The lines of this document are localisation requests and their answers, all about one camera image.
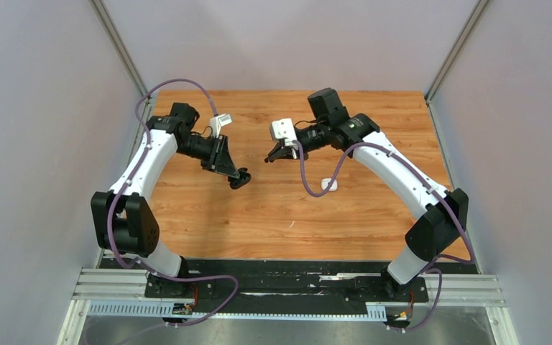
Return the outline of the black earbud charging case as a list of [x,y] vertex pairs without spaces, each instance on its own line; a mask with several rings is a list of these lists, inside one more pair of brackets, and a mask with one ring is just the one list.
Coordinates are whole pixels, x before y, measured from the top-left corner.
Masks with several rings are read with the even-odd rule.
[[237,170],[238,175],[236,177],[228,177],[229,187],[232,190],[238,190],[248,184],[252,175],[248,172],[247,167],[241,167]]

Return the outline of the white earbud charging case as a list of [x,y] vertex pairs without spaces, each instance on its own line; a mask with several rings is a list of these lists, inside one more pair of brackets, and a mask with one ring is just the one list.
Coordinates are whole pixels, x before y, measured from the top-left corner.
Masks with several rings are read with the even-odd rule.
[[321,180],[321,189],[327,192],[338,190],[339,184],[335,178],[324,178]]

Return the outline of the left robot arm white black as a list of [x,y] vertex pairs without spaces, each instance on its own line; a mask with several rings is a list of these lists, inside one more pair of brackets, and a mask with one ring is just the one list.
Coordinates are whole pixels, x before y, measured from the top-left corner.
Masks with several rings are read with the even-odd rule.
[[91,198],[98,246],[120,255],[133,254],[155,273],[165,275],[164,288],[175,297],[191,288],[187,262],[160,240],[160,227],[149,200],[170,158],[179,153],[197,159],[203,170],[223,175],[236,190],[251,180],[245,167],[237,168],[229,152],[229,138],[222,127],[230,114],[210,118],[208,137],[193,130],[200,115],[188,103],[174,103],[167,116],[152,116],[140,148],[124,174],[106,191]]

